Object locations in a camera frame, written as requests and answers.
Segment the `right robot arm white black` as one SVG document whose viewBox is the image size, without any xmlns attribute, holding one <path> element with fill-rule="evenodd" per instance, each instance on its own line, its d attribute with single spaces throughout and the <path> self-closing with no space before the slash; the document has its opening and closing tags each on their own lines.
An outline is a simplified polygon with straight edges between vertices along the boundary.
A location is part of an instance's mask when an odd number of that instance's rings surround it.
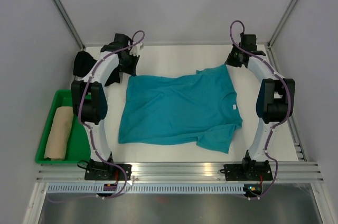
<svg viewBox="0 0 338 224">
<path fill-rule="evenodd" d="M 235 165 L 226 174 L 242 176 L 244 180 L 258 180 L 263 176 L 272 180 L 268 147 L 274 131 L 293 113 L 295 81 L 284 78 L 268 62 L 266 54 L 257 50 L 254 34 L 240 33 L 239 44 L 234 43 L 225 64 L 249 69 L 260 83 L 256 101 L 259 118 L 252 145 L 246 151 L 242 163 Z"/>
</svg>

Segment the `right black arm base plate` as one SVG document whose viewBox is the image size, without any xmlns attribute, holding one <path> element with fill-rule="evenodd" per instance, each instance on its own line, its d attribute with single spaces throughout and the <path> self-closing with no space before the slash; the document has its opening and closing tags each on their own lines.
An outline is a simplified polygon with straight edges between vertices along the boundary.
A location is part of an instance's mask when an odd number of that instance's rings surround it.
<svg viewBox="0 0 338 224">
<path fill-rule="evenodd" d="M 267 167 L 243 167 L 241 164 L 225 164 L 219 170 L 226 181 L 272 181 L 273 175 L 270 165 Z"/>
</svg>

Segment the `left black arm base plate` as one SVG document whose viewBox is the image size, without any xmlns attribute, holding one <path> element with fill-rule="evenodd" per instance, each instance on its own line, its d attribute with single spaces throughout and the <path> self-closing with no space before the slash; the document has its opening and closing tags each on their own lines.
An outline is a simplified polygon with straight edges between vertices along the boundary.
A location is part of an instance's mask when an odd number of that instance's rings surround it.
<svg viewBox="0 0 338 224">
<path fill-rule="evenodd" d="M 132 165 L 118 164 L 118 166 L 120 168 L 90 159 L 86 166 L 84 179 L 86 181 L 129 181 Z"/>
</svg>

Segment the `teal t-shirt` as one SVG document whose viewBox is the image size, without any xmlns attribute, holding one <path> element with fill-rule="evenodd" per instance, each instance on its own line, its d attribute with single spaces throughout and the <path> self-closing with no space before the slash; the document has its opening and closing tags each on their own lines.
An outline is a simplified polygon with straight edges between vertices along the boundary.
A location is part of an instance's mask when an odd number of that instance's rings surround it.
<svg viewBox="0 0 338 224">
<path fill-rule="evenodd" d="M 130 77 L 120 144 L 178 145 L 228 153 L 242 127 L 237 93 L 225 65 L 177 78 Z"/>
</svg>

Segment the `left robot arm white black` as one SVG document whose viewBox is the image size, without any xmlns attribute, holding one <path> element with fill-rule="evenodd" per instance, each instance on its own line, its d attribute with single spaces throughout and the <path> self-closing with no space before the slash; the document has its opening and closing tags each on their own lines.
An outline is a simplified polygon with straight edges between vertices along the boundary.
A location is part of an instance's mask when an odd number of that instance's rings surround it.
<svg viewBox="0 0 338 224">
<path fill-rule="evenodd" d="M 142 41 L 134 36 L 117 33 L 111 43 L 100 49 L 98 59 L 87 51 L 75 57 L 73 74 L 77 79 L 71 84 L 71 98 L 73 113 L 86 131 L 91 151 L 86 180 L 112 180 L 131 169 L 117 167 L 108 146 L 104 122 L 108 113 L 106 88 L 121 83 L 124 74 L 136 75 L 142 47 Z"/>
</svg>

